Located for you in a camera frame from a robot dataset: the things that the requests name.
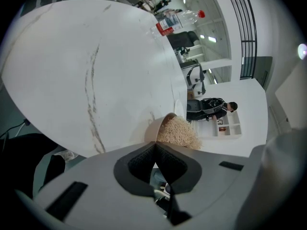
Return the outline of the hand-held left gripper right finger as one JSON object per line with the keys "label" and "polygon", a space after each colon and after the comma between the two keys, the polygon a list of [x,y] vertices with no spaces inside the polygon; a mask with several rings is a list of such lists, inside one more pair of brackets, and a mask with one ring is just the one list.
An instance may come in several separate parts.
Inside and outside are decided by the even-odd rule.
{"label": "hand-held left gripper right finger", "polygon": [[157,145],[192,158],[202,169],[190,192],[175,195],[179,210],[190,215],[180,226],[235,226],[261,167],[264,146],[253,148],[249,157],[239,157],[167,143],[157,142]]}

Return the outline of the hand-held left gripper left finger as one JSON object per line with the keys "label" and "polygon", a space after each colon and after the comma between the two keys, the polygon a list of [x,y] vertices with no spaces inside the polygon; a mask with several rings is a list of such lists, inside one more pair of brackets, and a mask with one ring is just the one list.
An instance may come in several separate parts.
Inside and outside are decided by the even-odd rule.
{"label": "hand-held left gripper left finger", "polygon": [[35,202],[64,226],[81,230],[169,230],[144,179],[155,144],[92,156],[45,185]]}

